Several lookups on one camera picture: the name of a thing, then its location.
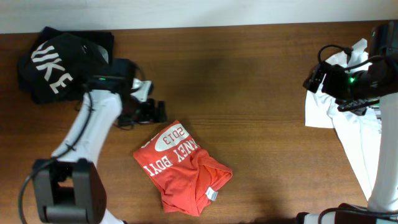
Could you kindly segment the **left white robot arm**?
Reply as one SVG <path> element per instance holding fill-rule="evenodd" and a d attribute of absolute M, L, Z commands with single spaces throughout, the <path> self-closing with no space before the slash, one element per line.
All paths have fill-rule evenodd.
<path fill-rule="evenodd" d="M 97 163 L 109 130 L 164 123 L 165 103 L 150 98 L 152 81 L 138 64 L 114 59 L 85 85 L 83 104 L 50 159 L 38 159 L 28 180 L 43 223 L 122 223 L 107 209 Z"/>

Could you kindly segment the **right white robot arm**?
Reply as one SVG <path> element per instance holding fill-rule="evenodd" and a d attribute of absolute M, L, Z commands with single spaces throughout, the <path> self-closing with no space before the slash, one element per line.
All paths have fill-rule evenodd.
<path fill-rule="evenodd" d="M 333 128 L 366 196 L 299 213 L 295 223 L 397 222 L 397 22 L 373 28 L 370 40 L 339 47 L 303 83 L 305 124 Z"/>

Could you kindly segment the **white graphic t-shirt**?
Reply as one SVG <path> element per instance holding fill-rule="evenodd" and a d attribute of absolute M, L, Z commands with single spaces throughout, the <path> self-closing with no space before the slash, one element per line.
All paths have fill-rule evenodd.
<path fill-rule="evenodd" d="M 363 194 L 369 199 L 376 181 L 381 143 L 379 108 L 368 107 L 362 116 L 340 112 L 336 98 L 322 92 L 325 83 L 318 82 L 316 92 L 307 91 L 305 125 L 335 130 Z"/>

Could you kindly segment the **red orange soccer t-shirt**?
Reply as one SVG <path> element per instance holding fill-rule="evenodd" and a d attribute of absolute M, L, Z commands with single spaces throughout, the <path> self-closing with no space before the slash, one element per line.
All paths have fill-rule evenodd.
<path fill-rule="evenodd" d="M 176 120 L 133 153 L 158 188 L 165 213 L 198 217 L 233 176 Z"/>

